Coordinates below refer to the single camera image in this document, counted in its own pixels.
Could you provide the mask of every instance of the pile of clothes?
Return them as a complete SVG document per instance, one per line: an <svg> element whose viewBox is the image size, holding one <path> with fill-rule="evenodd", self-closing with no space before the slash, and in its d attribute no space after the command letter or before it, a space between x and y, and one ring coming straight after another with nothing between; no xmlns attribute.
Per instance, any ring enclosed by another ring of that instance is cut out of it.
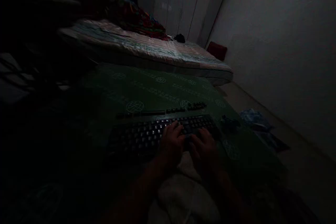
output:
<svg viewBox="0 0 336 224"><path fill-rule="evenodd" d="M124 30L161 40L170 40L166 29L132 1L115 0L110 4L109 10L108 19Z"/></svg>

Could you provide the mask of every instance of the floor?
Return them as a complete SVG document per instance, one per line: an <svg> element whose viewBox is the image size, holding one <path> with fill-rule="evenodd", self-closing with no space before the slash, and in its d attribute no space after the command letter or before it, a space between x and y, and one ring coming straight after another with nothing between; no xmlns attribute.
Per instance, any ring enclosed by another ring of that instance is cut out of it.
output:
<svg viewBox="0 0 336 224"><path fill-rule="evenodd" d="M314 149L235 83L218 89L234 110L258 110L275 127L271 132L290 147L278 154L289 171L288 188L301 196L321 223L336 223L336 163Z"/></svg>

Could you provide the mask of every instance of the keyboard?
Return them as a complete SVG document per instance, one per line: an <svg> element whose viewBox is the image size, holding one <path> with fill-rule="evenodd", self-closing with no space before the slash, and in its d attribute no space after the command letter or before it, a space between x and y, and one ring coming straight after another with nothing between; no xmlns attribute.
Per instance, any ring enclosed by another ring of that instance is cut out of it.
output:
<svg viewBox="0 0 336 224"><path fill-rule="evenodd" d="M221 136L219 129L210 115L158 119L145 122L134 122L116 125L107 145L107 159L113 160L150 160L154 157L165 127L174 121L183 125L182 134L186 135L184 150L188 150L190 135L199 136L198 128L206 128L215 140Z"/></svg>

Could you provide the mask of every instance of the green tablecloth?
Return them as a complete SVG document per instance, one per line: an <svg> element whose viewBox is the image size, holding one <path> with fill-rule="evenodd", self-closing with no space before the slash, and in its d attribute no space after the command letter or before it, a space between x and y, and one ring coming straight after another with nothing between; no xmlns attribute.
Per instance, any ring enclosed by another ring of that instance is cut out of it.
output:
<svg viewBox="0 0 336 224"><path fill-rule="evenodd" d="M5 157L10 164L8 176L17 187L61 184L64 196L55 219L81 216L88 220L87 215L99 212L141 172L141 165L127 170L103 169L112 126L130 121L118 120L116 114L165 110L200 101L207 104L203 110L161 118L210 114L218 127L222 115L237 119L243 125L238 134L223 135L223 139L236 146L236 160L227 157L221 142L217 147L240 190L248 194L255 186L283 177L286 169L281 162L244 126L239 115L206 79L112 64L99 65L12 136L12 147L16 149Z"/></svg>

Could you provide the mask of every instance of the mattress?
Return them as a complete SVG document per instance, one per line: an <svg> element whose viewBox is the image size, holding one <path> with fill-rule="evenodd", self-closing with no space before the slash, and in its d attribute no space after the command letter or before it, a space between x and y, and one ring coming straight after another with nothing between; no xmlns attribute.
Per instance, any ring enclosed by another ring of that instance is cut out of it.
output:
<svg viewBox="0 0 336 224"><path fill-rule="evenodd" d="M195 43L179 43L125 31L108 20L78 20L59 34L99 62L207 78L214 86L233 78L232 69Z"/></svg>

